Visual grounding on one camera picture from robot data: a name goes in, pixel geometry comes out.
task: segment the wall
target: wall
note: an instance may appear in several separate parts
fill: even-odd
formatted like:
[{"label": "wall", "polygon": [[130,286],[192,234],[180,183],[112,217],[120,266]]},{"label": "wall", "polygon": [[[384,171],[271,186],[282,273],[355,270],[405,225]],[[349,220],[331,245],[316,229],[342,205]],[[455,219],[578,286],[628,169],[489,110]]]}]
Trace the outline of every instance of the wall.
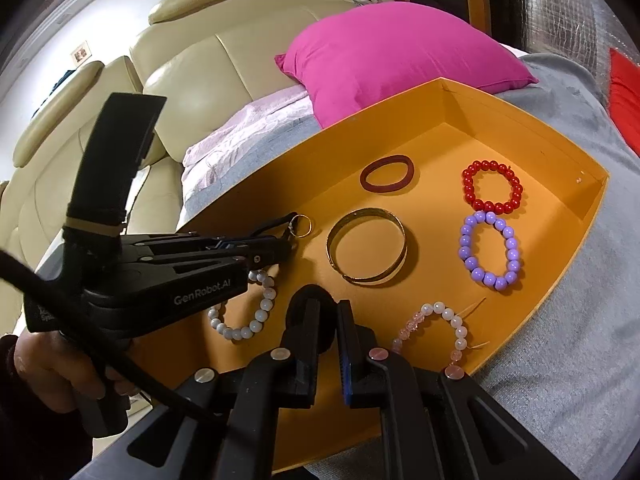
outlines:
[{"label": "wall", "polygon": [[34,111],[65,71],[73,68],[72,50],[87,40],[90,60],[107,64],[129,55],[129,45],[148,26],[148,12],[158,1],[94,0],[40,50],[0,103],[0,180],[14,172],[14,146]]}]

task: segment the ring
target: ring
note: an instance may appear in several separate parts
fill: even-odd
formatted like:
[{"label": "ring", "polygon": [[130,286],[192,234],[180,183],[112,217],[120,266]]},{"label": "ring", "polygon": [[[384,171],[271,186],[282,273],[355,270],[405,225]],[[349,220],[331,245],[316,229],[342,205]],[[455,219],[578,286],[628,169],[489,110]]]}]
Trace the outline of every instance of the ring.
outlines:
[{"label": "ring", "polygon": [[[296,234],[296,230],[294,227],[294,223],[298,218],[306,218],[307,220],[309,220],[309,230],[304,233],[303,235],[297,235]],[[304,238],[305,236],[309,236],[311,234],[311,231],[313,230],[313,224],[311,222],[311,218],[309,218],[307,215],[295,215],[290,221],[289,221],[289,232],[293,235],[294,238]]]},{"label": "ring", "polygon": [[[370,184],[367,182],[367,177],[376,171],[378,168],[382,168],[383,166],[388,166],[389,164],[393,164],[395,162],[400,162],[401,164],[406,165],[406,175],[393,184],[386,184],[386,186],[375,186],[374,184]],[[409,185],[411,180],[414,178],[415,168],[412,160],[406,155],[391,155],[380,158],[375,162],[369,164],[362,173],[360,174],[360,185],[370,191],[372,193],[390,193],[392,191],[398,191],[403,187]]]},{"label": "ring", "polygon": [[[367,216],[377,216],[379,218],[384,218],[386,220],[389,220],[390,222],[395,224],[398,227],[398,229],[400,229],[400,232],[402,233],[402,250],[400,251],[400,255],[396,258],[396,260],[392,263],[392,265],[388,269],[383,270],[379,274],[375,276],[371,276],[370,278],[354,278],[353,276],[348,276],[347,274],[342,272],[340,270],[340,267],[338,267],[338,265],[334,262],[334,259],[331,256],[331,246],[334,243],[335,237],[337,236],[338,232],[340,232],[343,227],[345,227],[347,224],[350,224],[357,218],[363,218]],[[384,280],[385,278],[390,276],[400,266],[400,264],[404,260],[405,254],[406,254],[406,233],[404,232],[404,227],[402,226],[402,223],[399,221],[398,217],[396,217],[394,214],[390,213],[385,209],[380,209],[379,207],[366,207],[364,209],[357,209],[356,211],[347,213],[345,216],[340,218],[337,221],[337,223],[331,228],[331,231],[329,232],[329,235],[326,238],[326,256],[329,258],[329,263],[334,268],[334,270],[338,272],[338,274],[340,274],[347,282],[350,282],[350,283],[372,283],[372,282],[379,282],[381,280]]]}]

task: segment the gold bangle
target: gold bangle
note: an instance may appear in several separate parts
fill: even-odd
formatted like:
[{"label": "gold bangle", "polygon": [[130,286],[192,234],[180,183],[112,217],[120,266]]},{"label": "gold bangle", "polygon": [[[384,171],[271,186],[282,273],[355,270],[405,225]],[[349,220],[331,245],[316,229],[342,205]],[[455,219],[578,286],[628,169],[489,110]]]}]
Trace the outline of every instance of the gold bangle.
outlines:
[{"label": "gold bangle", "polygon": [[[379,218],[384,218],[389,220],[393,224],[395,224],[400,232],[402,233],[402,250],[400,251],[400,255],[396,258],[396,260],[392,263],[392,265],[380,272],[375,276],[371,276],[370,278],[354,278],[352,276],[346,275],[344,272],[340,270],[340,267],[334,262],[334,259],[331,256],[331,246],[334,243],[335,237],[338,235],[338,232],[345,227],[347,224],[350,224],[357,218],[367,217],[367,216],[377,216]],[[388,276],[390,276],[402,263],[404,260],[404,256],[406,254],[406,233],[404,232],[404,227],[402,223],[399,221],[398,217],[390,213],[385,209],[380,209],[379,207],[366,207],[364,209],[357,209],[356,211],[352,211],[347,213],[345,216],[340,218],[337,223],[331,228],[328,237],[326,238],[326,256],[329,258],[329,263],[334,268],[338,274],[340,274],[347,282],[350,283],[372,283],[379,282],[384,280]]]}]

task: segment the white beaded bracelet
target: white beaded bracelet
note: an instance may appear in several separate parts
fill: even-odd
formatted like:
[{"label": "white beaded bracelet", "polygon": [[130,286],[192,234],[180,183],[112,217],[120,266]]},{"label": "white beaded bracelet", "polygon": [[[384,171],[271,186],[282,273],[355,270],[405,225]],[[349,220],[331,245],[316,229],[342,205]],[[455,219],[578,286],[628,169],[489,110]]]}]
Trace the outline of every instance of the white beaded bracelet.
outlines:
[{"label": "white beaded bracelet", "polygon": [[275,285],[274,279],[269,276],[265,270],[251,270],[249,272],[248,281],[249,283],[258,282],[264,287],[264,291],[262,292],[263,299],[260,302],[260,308],[255,311],[255,319],[249,323],[249,326],[231,328],[224,323],[221,310],[226,305],[226,301],[212,307],[207,313],[211,327],[220,335],[224,336],[225,339],[240,341],[242,339],[252,338],[254,333],[258,333],[262,330],[262,324],[267,321],[269,311],[273,308],[273,300],[276,298],[276,291],[273,288]]}]

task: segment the orange tray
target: orange tray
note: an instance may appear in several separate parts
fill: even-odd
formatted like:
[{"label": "orange tray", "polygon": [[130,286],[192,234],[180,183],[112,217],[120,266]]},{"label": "orange tray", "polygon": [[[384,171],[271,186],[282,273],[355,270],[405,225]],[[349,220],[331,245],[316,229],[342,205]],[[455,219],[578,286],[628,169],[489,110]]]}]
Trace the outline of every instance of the orange tray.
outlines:
[{"label": "orange tray", "polygon": [[[409,156],[415,176],[403,190],[373,194],[360,187],[362,169],[382,156]],[[520,281],[504,293],[473,282],[459,259],[458,239],[465,216],[462,171],[473,160],[511,166],[524,186],[522,205],[507,219],[520,243]],[[374,184],[398,180],[404,166],[375,171]],[[200,313],[146,336],[138,361],[165,383],[176,386],[201,366],[220,372],[245,366],[277,346],[293,293],[319,283],[336,300],[351,300],[357,323],[375,330],[390,346],[398,330],[423,303],[444,301],[456,312],[478,304],[465,319],[470,346],[462,361],[478,370],[540,307],[580,248],[600,206],[607,172],[551,127],[484,92],[445,79],[367,108],[284,153],[212,203],[183,231],[246,234],[254,226],[291,211],[308,215],[313,232],[299,241],[292,259],[276,275],[278,297],[262,332],[236,344],[215,333]],[[475,177],[479,198],[504,202],[510,186],[497,173]],[[325,243],[344,214],[362,207],[394,213],[408,235],[406,261],[388,282],[352,285],[329,265]],[[481,265],[503,273],[505,249],[489,226],[476,229],[474,253]],[[384,220],[354,227],[340,241],[344,270],[361,276],[382,270],[400,247],[398,230]],[[225,322],[243,326],[253,318],[260,287],[231,301]],[[440,370],[449,362],[452,329],[432,316],[404,346],[416,367]],[[350,410],[340,393],[336,344],[319,363],[318,394],[311,410],[280,410],[274,468],[310,462],[353,446],[380,432],[377,410]]]}]

